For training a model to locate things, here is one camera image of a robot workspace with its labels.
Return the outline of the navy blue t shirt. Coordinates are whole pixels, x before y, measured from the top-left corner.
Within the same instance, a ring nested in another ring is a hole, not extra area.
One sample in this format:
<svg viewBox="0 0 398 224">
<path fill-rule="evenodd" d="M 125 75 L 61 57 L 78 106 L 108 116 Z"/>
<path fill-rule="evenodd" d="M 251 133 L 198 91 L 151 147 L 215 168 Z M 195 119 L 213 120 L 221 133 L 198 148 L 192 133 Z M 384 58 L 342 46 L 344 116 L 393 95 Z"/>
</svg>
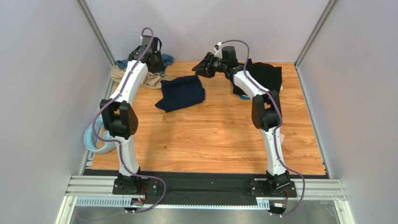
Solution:
<svg viewBox="0 0 398 224">
<path fill-rule="evenodd" d="M 163 98 L 155 107 L 172 112 L 187 108 L 205 100 L 206 93 L 198 76 L 178 77 L 171 81 L 162 80 Z"/>
</svg>

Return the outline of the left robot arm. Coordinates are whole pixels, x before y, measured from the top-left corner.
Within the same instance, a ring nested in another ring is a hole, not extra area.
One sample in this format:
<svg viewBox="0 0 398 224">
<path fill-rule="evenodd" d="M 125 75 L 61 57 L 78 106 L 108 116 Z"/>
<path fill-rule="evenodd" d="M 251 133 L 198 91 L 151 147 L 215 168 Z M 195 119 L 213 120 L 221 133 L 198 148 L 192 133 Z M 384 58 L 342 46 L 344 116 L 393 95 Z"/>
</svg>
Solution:
<svg viewBox="0 0 398 224">
<path fill-rule="evenodd" d="M 99 116 L 109 139 L 114 143 L 119 157 L 119 173 L 122 176 L 140 177 L 136 158 L 134 135 L 138 129 L 138 117 L 132 103 L 143 80 L 149 72 L 165 71 L 161 47 L 143 44 L 131 52 L 126 72 L 116 91 L 100 103 Z"/>
</svg>

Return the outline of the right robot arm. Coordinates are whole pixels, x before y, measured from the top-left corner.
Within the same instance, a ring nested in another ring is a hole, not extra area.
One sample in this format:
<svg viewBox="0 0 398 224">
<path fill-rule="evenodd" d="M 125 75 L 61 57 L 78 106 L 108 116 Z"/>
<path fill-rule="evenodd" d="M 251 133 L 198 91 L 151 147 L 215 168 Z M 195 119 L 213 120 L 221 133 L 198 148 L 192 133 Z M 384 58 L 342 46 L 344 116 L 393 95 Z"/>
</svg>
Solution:
<svg viewBox="0 0 398 224">
<path fill-rule="evenodd" d="M 267 155 L 267 170 L 269 176 L 284 175 L 284 159 L 281 152 L 280 126 L 282 115 L 277 91 L 270 91 L 261 86 L 247 71 L 247 64 L 238 63 L 236 57 L 220 59 L 211 52 L 192 68 L 195 75 L 207 78 L 214 77 L 216 72 L 224 73 L 235 86 L 243 90 L 252 100 L 251 118 L 263 138 Z"/>
</svg>

